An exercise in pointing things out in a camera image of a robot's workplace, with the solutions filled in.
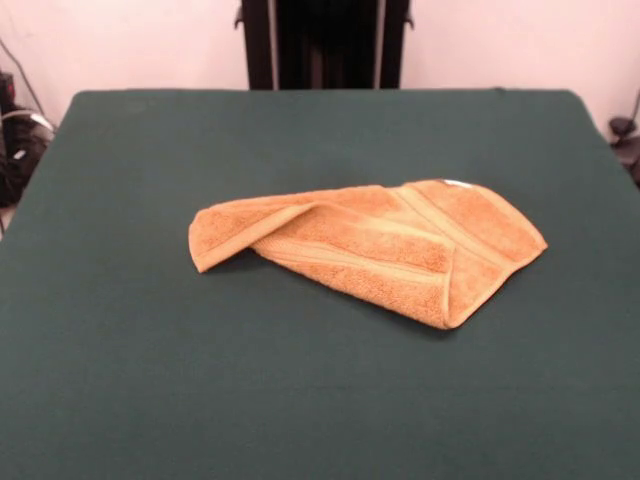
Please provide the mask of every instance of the green table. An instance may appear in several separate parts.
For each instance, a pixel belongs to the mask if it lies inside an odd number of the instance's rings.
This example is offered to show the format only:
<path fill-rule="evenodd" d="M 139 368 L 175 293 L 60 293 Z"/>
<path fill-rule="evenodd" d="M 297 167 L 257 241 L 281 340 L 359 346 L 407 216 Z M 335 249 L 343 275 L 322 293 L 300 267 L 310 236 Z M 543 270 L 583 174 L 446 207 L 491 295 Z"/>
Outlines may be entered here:
<path fill-rule="evenodd" d="M 437 177 L 550 245 L 456 331 L 188 254 L 215 202 Z M 567 92 L 81 94 L 0 244 L 0 478 L 639 478 L 638 239 Z"/>

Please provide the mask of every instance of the black cable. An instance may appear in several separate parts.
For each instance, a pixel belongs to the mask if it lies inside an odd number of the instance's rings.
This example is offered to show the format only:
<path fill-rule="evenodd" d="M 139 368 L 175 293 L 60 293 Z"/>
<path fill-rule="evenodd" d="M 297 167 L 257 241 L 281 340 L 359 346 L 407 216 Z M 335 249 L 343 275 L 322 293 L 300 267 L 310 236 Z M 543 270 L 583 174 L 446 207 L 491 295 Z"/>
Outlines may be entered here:
<path fill-rule="evenodd" d="M 22 76 L 22 78 L 24 80 L 24 83 L 27 86 L 27 89 L 29 90 L 29 93 L 31 93 L 31 96 L 33 97 L 33 100 L 36 102 L 36 105 L 38 106 L 38 110 L 40 110 L 40 113 L 42 113 L 44 115 L 44 109 L 42 108 L 42 104 L 40 103 L 40 99 L 38 99 L 38 96 L 36 95 L 36 92 L 33 90 L 33 87 L 31 86 L 31 83 L 29 82 L 29 79 L 27 78 L 27 74 L 24 73 L 24 68 L 22 68 L 22 64 L 15 57 L 15 55 L 13 53 L 11 53 L 11 50 L 9 50 L 9 47 L 7 47 L 7 45 L 4 43 L 4 41 L 2 40 L 2 37 L 0 37 L 0 47 L 2 47 L 2 50 L 4 50 L 4 52 L 11 59 L 11 61 L 13 61 L 13 63 L 16 64 L 16 67 L 18 67 L 18 70 L 20 71 L 20 75 Z"/>
<path fill-rule="evenodd" d="M 636 97 L 636 106 L 633 107 L 633 113 L 631 114 L 631 120 L 635 120 L 638 116 L 638 110 L 640 110 L 640 90 L 638 90 L 638 96 Z"/>

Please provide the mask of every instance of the terry cloth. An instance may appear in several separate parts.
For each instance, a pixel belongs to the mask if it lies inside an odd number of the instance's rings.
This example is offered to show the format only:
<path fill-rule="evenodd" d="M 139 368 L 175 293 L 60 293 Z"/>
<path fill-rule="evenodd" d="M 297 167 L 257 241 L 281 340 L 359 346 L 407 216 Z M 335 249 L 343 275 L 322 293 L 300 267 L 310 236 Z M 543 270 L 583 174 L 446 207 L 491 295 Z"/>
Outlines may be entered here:
<path fill-rule="evenodd" d="M 451 180 L 236 200 L 196 214 L 204 272 L 245 248 L 436 328 L 461 325 L 547 247 L 491 190 Z"/>

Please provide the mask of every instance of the towel label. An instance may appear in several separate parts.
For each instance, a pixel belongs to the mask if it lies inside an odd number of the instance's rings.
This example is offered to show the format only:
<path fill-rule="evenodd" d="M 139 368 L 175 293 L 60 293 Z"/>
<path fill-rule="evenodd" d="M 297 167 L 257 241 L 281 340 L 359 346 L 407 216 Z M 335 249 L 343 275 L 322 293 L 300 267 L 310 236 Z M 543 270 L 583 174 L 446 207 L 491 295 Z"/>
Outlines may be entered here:
<path fill-rule="evenodd" d="M 459 182 L 458 180 L 445 180 L 444 183 L 446 183 L 447 185 L 455 185 L 457 187 L 464 188 L 471 188 L 472 186 L 470 183 Z"/>

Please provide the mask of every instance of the cable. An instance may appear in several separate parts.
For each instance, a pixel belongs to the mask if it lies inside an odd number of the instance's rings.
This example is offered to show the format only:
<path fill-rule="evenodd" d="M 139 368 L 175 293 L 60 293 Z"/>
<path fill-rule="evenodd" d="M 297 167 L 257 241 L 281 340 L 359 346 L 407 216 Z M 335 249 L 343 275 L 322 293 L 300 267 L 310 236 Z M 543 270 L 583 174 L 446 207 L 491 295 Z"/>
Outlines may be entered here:
<path fill-rule="evenodd" d="M 2 50 L 4 50 L 4 52 L 7 54 L 7 56 L 13 61 L 13 63 L 16 64 L 16 67 L 18 67 L 18 70 L 20 71 L 20 75 L 22 75 L 22 78 L 24 79 L 24 83 L 27 86 L 27 89 L 29 90 L 29 93 L 31 93 L 31 96 L 33 97 L 33 100 L 36 102 L 36 105 L 38 106 L 38 110 L 40 110 L 40 113 L 44 114 L 44 109 L 42 108 L 42 104 L 40 103 L 40 99 L 38 99 L 38 96 L 36 95 L 36 92 L 33 90 L 33 87 L 31 86 L 31 83 L 29 82 L 29 79 L 27 78 L 27 74 L 24 73 L 24 68 L 22 68 L 22 64 L 15 57 L 15 55 L 13 53 L 11 53 L 11 50 L 9 50 L 9 47 L 7 47 L 7 45 L 4 43 L 4 41 L 2 40 L 2 37 L 0 37 L 0 47 L 2 47 Z"/>
<path fill-rule="evenodd" d="M 2 117 L 0 117 L 0 128 L 2 128 L 2 122 L 13 117 L 29 117 L 31 120 L 42 125 L 50 132 L 56 133 L 56 127 L 53 125 L 53 123 L 47 120 L 44 115 L 39 114 L 35 110 L 13 110 L 9 113 L 5 113 Z"/>
<path fill-rule="evenodd" d="M 631 114 L 631 120 L 635 120 L 638 116 L 638 110 L 640 110 L 640 90 L 638 90 L 638 96 L 636 97 L 636 106 L 633 107 L 633 113 Z"/>

